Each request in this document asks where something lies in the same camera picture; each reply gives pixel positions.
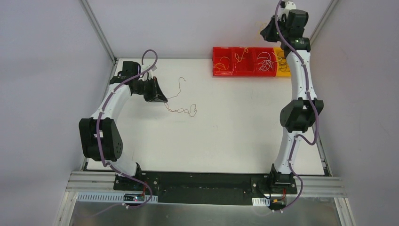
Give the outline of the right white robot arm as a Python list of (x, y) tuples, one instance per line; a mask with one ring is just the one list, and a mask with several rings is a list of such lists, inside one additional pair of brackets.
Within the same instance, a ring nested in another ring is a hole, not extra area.
[(300, 142), (315, 145), (318, 139), (319, 114), (324, 102), (317, 98), (311, 80), (311, 44), (303, 36), (308, 18), (308, 12), (286, 5), (281, 12), (275, 12), (260, 32), (265, 41), (281, 42), (292, 84), (292, 100), (280, 112), (283, 137), (279, 153), (266, 178), (273, 193), (294, 186), (293, 168)]

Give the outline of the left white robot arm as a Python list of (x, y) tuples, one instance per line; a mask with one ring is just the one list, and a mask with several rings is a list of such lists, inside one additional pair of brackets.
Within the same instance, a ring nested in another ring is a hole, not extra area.
[(131, 190), (139, 190), (144, 178), (136, 173), (138, 164), (123, 150), (117, 119), (132, 95), (141, 95), (146, 102), (168, 101), (153, 75), (154, 70), (154, 64), (124, 61), (122, 70), (110, 79), (106, 97), (99, 108), (89, 118), (79, 121), (84, 156), (105, 167), (115, 168), (117, 173), (127, 174), (125, 183)]

